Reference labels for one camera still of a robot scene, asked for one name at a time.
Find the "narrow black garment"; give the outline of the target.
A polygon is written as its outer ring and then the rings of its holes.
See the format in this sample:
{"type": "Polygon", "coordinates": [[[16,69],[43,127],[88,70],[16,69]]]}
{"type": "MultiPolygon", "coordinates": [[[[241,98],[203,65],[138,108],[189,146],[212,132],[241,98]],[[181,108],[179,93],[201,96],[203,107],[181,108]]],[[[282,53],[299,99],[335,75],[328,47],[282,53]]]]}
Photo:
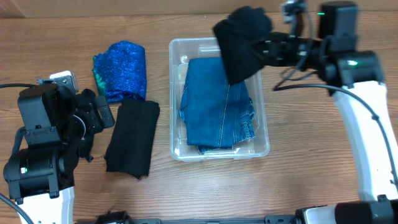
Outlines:
{"type": "Polygon", "coordinates": [[[78,148],[78,154],[80,158],[86,159],[88,162],[91,162],[94,158],[91,155],[91,149],[93,147],[94,136],[87,135],[81,138],[78,148]]]}

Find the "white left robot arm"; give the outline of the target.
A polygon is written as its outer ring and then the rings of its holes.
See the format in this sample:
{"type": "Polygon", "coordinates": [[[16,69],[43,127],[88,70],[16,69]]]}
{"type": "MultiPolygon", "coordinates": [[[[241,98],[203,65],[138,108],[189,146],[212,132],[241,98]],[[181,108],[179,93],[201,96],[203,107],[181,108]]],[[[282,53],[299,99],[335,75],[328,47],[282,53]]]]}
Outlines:
{"type": "Polygon", "coordinates": [[[22,223],[73,223],[74,170],[94,135],[115,124],[106,98],[48,83],[24,85],[17,104],[24,126],[3,169],[9,196],[1,200],[22,223]]]}

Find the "blue denim jeans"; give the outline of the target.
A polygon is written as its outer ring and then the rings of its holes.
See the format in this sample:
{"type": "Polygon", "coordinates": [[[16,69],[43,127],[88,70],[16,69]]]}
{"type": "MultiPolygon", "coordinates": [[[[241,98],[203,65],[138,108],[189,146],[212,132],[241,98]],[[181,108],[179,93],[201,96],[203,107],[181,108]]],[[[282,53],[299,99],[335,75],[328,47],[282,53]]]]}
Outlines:
{"type": "Polygon", "coordinates": [[[255,138],[255,111],[246,84],[229,84],[219,57],[189,61],[179,113],[187,144],[200,154],[255,138]]]}

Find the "blue sparkly fabric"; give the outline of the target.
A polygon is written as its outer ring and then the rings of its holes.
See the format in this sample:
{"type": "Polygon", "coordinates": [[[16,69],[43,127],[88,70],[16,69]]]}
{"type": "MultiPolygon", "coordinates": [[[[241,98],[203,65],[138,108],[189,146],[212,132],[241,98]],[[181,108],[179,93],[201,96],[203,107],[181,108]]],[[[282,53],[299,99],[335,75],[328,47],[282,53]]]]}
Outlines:
{"type": "Polygon", "coordinates": [[[144,101],[147,90],[145,48],[122,40],[93,57],[93,76],[98,93],[109,104],[123,99],[144,101]]]}

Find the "wide black garment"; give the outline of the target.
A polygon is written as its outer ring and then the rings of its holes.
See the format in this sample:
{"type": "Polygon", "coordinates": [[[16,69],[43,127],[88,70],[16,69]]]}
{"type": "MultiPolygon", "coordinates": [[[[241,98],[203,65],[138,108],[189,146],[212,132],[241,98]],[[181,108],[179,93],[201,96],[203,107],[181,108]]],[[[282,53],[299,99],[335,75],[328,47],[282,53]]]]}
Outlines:
{"type": "Polygon", "coordinates": [[[159,114],[159,104],[154,101],[122,101],[104,156],[108,172],[121,172],[137,179],[149,175],[159,114]]]}

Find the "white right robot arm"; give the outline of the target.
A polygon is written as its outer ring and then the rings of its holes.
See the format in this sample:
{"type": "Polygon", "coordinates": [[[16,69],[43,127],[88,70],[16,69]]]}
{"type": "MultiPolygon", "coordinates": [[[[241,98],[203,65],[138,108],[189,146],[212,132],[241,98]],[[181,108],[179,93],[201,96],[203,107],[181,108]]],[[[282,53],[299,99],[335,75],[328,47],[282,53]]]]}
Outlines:
{"type": "Polygon", "coordinates": [[[320,6],[319,28],[302,37],[312,20],[305,1],[281,6],[289,33],[272,32],[258,43],[266,65],[317,75],[345,124],[358,175],[358,201],[269,215],[266,223],[396,223],[397,141],[387,109],[387,88],[378,56],[358,51],[358,6],[330,1],[320,6]]]}

